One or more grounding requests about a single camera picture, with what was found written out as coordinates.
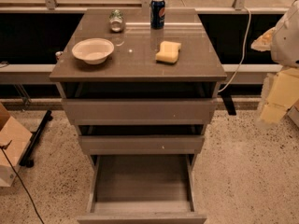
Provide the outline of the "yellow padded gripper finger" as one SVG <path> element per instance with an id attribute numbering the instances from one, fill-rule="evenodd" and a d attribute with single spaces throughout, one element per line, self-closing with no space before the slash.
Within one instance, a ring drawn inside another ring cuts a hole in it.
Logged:
<path id="1" fill-rule="evenodd" d="M 275 28 L 274 27 L 270 28 L 262 35 L 260 35 L 257 39 L 255 39 L 252 42 L 250 47 L 260 52 L 270 51 L 274 32 L 275 32 Z"/>
<path id="2" fill-rule="evenodd" d="M 299 69 L 287 68 L 264 81 L 259 120 L 277 124 L 299 100 Z"/>

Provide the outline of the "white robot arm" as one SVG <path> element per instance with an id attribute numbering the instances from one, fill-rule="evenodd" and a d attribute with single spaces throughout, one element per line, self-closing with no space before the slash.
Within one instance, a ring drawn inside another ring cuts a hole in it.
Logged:
<path id="1" fill-rule="evenodd" d="M 299 100 L 299 0 L 292 3 L 275 27 L 251 44 L 258 51 L 270 51 L 271 59 L 282 66 L 263 82 L 258 121 L 277 124 Z"/>

